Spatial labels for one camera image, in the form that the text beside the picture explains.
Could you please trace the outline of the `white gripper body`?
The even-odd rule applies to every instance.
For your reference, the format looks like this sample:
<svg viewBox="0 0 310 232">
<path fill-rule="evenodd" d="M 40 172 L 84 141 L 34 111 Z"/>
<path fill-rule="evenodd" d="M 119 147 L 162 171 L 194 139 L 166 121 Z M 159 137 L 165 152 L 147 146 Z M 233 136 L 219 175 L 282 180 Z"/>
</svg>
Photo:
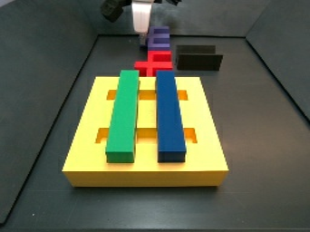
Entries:
<svg viewBox="0 0 310 232">
<path fill-rule="evenodd" d="M 149 32 L 151 7 L 155 0 L 133 0 L 134 29 L 139 34 Z"/>
</svg>

